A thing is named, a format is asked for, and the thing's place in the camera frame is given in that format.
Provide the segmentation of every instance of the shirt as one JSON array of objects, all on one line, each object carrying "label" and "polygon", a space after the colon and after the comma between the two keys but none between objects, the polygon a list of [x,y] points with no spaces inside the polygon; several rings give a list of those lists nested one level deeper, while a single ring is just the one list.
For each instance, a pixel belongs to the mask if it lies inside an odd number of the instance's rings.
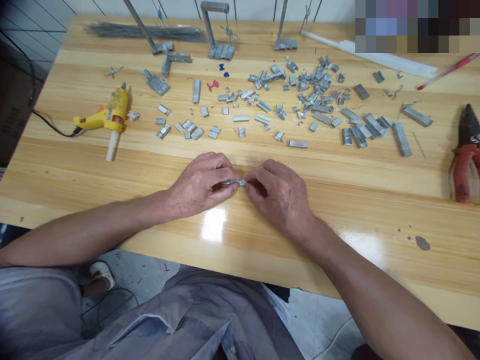
[{"label": "shirt", "polygon": [[303,359],[275,301],[259,282],[188,267],[84,340],[81,296],[69,269],[4,268],[0,357],[203,360],[222,346],[228,360]]}]

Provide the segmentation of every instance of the red pen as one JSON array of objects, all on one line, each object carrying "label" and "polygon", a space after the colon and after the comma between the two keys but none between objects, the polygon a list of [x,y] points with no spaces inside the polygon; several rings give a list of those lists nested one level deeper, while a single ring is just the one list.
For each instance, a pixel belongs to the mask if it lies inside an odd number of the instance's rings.
[{"label": "red pen", "polygon": [[451,68],[449,68],[447,71],[442,72],[440,75],[435,76],[432,80],[429,82],[424,83],[423,85],[420,85],[417,87],[417,90],[422,90],[425,89],[428,85],[433,84],[436,82],[438,79],[443,78],[445,75],[450,74],[451,72],[460,69],[462,66],[467,65],[469,62],[471,62],[473,59],[477,58],[480,56],[480,52],[474,52],[468,55],[467,57],[463,58],[459,62],[457,62],[455,65],[453,65]]}]

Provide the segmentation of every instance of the floor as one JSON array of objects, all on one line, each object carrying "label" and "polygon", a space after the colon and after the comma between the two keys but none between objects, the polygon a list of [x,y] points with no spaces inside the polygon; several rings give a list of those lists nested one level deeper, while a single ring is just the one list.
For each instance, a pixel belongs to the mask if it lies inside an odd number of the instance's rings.
[{"label": "floor", "polygon": [[[94,336],[100,329],[134,308],[137,301],[139,304],[144,303],[159,293],[180,266],[176,262],[123,250],[110,251],[99,259],[110,266],[116,279],[114,289],[118,290],[107,295],[101,303],[104,295],[83,300],[83,333],[86,337]],[[340,326],[351,317],[343,301],[298,289],[290,292],[289,308],[290,333],[307,360],[323,351]],[[352,352],[364,343],[357,325],[350,321],[330,350],[318,359],[350,360]]]}]

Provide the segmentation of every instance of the bundle of metal wire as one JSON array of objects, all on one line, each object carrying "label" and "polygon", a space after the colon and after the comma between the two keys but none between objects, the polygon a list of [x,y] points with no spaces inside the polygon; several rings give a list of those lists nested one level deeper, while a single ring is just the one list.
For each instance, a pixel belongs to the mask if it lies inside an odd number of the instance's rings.
[{"label": "bundle of metal wire", "polygon": [[[191,26],[146,26],[154,39],[183,40],[193,43],[206,43],[205,32]],[[87,26],[87,31],[100,38],[143,38],[144,34],[136,25],[123,25],[112,22],[98,22]]]}]

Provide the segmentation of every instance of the red-handled pliers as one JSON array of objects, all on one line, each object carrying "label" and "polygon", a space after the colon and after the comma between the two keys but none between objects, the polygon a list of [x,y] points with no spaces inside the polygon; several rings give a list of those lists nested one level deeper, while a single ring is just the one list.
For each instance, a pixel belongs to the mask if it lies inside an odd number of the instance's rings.
[{"label": "red-handled pliers", "polygon": [[471,203],[471,178],[472,163],[480,178],[480,124],[475,116],[472,106],[468,104],[461,112],[458,124],[458,148],[455,149],[453,163],[453,184],[455,201],[458,203]]}]

